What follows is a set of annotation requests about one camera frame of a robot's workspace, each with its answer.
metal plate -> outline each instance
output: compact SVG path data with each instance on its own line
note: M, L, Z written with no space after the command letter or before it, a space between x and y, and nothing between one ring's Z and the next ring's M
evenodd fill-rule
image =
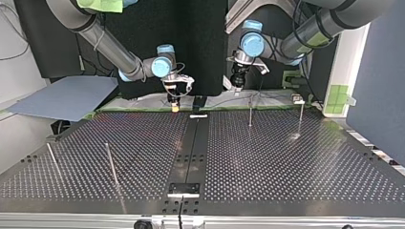
M185 181L188 163L177 158L191 152L187 122L187 114L98 114L53 146L58 163L41 152L11 168L0 179L0 211L177 214L167 191Z
M207 216L405 217L405 177L317 112L217 112L199 123Z

white wall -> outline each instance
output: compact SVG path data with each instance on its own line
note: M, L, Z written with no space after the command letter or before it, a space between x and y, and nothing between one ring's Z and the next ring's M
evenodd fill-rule
M341 33L330 73L330 82L328 85L325 104L328 103L331 85L349 86L348 96L352 96L369 29L370 24L357 30L348 30ZM347 105L342 114L324 113L324 115L327 117L346 117L349 107L350 106Z
M0 2L14 7L12 0ZM1 10L21 30L15 16L3 7ZM21 53L26 45L0 15L0 59ZM0 173L38 149L45 143L45 137L52 133L49 125L53 120L4 111L18 99L45 86L46 82L41 78L31 50L12 60L0 60Z

metal rod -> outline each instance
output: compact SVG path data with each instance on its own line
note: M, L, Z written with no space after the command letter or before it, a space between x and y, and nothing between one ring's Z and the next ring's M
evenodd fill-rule
M252 126L252 115L253 115L253 108L250 108L249 127Z
M254 95L252 95L249 100L249 127L253 126L253 97Z
M303 120L304 106L305 106L305 103L303 103L303 104L301 105L300 122Z
M48 150L49 150L49 152L50 152L50 154L51 154L51 157L52 157L53 162L54 162L55 164L57 164L57 160L56 160L56 157L54 157L54 153L53 153L53 149L52 149L51 144L50 144L50 143L47 143L47 146L48 146Z
M110 165L111 165L111 170L113 171L114 180L116 182L116 185L119 185L117 173L116 173L116 166L114 165L113 156L112 156L111 150L110 150L110 144L105 143L105 150L107 151L108 159L110 160Z

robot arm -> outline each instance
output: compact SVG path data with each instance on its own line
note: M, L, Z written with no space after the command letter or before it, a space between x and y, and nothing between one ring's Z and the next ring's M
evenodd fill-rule
M287 65L297 65L306 54L313 49L322 48L340 32L354 30L372 22L384 13L395 0L304 1L322 9L285 40L262 34L262 23L246 20L243 25L240 47L234 52L234 56L228 60L235 62L234 67L236 65L244 69L247 69L248 64L246 63L251 63L250 66L255 65L253 63L257 62L260 57ZM263 67L260 67L259 71L266 73L262 69ZM245 75L234 74L232 77L239 78L233 81L242 82L244 81L242 77ZM237 88L241 87L241 84L233 85Z
M69 30L79 33L95 51L101 52L119 69L119 75L124 81L145 80L146 77L159 77L168 92L168 100L173 111L179 109L180 97L177 83L186 83L186 93L192 90L194 79L179 74L175 50L171 45L161 45L157 48L158 56L140 60L128 52L96 19L96 11L82 9L76 0L47 0L56 18Z

end effector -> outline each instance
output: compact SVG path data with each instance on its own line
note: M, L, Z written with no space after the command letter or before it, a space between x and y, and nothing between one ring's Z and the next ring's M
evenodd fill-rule
M139 70L130 77L128 74L119 71L119 76L125 82L146 80L147 77L156 76L161 79L164 89L167 91L167 101L172 106L174 113L180 109L181 97L188 95L194 83L194 79L186 74L181 74L184 64L178 70L175 49L172 45L160 45L157 47L158 56L145 59L139 63ZM185 84L185 93L180 90L180 84Z

